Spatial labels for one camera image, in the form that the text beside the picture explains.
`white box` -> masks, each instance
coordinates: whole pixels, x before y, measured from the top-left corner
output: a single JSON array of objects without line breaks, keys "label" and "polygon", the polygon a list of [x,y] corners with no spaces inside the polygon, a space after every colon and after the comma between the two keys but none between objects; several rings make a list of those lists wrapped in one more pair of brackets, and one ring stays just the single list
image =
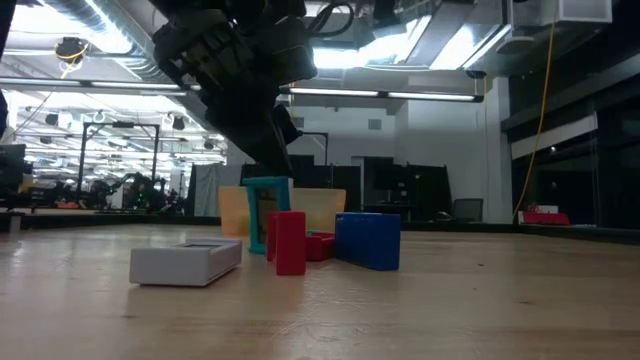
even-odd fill
[{"label": "white box", "polygon": [[129,282],[207,286],[241,261],[242,242],[235,239],[193,239],[168,248],[137,248],[131,250]]}]

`wooden tabletop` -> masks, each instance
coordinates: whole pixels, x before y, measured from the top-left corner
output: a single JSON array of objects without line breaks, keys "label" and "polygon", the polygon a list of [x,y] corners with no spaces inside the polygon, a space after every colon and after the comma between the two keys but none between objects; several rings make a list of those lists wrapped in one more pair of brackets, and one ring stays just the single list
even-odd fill
[{"label": "wooden tabletop", "polygon": [[204,289],[128,283],[132,247],[216,234],[0,235],[0,359],[640,359],[640,247],[405,233],[399,272],[245,253]]}]

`ceiling pipe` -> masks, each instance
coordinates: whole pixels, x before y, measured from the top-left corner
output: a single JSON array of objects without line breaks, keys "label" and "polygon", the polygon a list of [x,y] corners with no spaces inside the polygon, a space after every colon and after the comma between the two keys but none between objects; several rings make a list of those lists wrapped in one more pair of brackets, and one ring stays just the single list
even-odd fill
[{"label": "ceiling pipe", "polygon": [[[132,44],[131,50],[124,56],[134,59],[117,59],[119,64],[129,69],[142,81],[148,83],[171,83],[170,79],[158,68],[153,60],[155,45],[149,34],[129,15],[116,0],[45,0],[45,3],[56,11],[81,22],[92,31],[101,34],[116,32],[114,36],[125,36]],[[181,103],[200,126],[209,131],[215,129],[204,120],[206,106],[196,94],[187,94],[180,98],[172,98]]]}]

